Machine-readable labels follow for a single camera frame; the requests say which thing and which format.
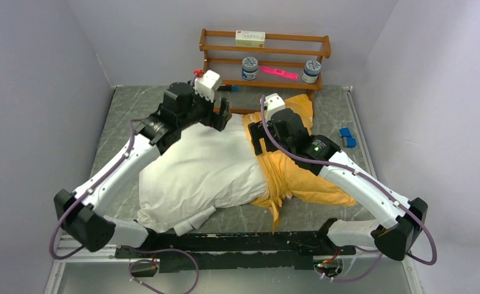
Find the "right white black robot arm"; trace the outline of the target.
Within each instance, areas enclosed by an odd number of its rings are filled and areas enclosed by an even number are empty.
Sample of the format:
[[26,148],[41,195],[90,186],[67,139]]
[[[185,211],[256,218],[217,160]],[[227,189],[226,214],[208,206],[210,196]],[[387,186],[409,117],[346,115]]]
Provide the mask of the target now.
[[426,229],[428,204],[393,192],[361,169],[341,147],[324,135],[312,135],[300,116],[289,108],[247,125],[256,155],[288,156],[299,168],[341,188],[365,207],[373,221],[329,219],[317,237],[324,254],[342,246],[377,249],[390,259],[402,261],[421,233],[433,240]]

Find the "white pillow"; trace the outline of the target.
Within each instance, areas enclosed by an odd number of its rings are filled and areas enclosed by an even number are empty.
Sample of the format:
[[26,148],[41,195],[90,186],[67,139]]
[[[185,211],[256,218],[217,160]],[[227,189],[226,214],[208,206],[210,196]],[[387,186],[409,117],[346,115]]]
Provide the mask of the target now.
[[219,208],[264,196],[266,180],[242,116],[222,131],[195,124],[139,175],[137,222],[179,236],[200,228]]

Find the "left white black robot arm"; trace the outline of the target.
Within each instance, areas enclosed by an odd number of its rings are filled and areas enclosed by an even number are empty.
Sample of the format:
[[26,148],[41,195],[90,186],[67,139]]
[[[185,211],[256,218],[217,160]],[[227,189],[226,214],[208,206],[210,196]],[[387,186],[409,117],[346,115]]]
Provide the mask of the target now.
[[156,248],[155,232],[136,221],[108,217],[108,207],[134,176],[181,138],[184,129],[198,123],[218,131],[225,128],[231,118],[229,101],[222,98],[220,110],[214,111],[221,85],[221,80],[205,78],[169,85],[155,112],[131,120],[127,143],[109,162],[74,191],[62,189],[54,196],[56,228],[78,241],[80,249],[96,252],[112,244],[149,257]]

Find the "orange Mickey Mouse pillowcase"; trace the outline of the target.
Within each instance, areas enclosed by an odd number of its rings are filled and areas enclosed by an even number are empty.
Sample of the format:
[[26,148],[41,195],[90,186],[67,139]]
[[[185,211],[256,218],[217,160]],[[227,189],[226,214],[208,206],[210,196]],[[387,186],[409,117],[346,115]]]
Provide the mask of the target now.
[[[313,104],[305,94],[284,100],[287,108],[301,117],[303,125],[310,133],[313,126]],[[249,124],[261,121],[260,112],[242,115],[244,129],[249,134]],[[264,179],[266,192],[263,196],[251,201],[253,205],[268,208],[273,216],[271,232],[274,233],[280,222],[279,209],[287,196],[295,196],[304,202],[321,205],[354,206],[358,204],[344,190],[335,184],[318,177],[308,170],[298,167],[291,158],[277,150],[273,153],[263,152],[257,156]]]

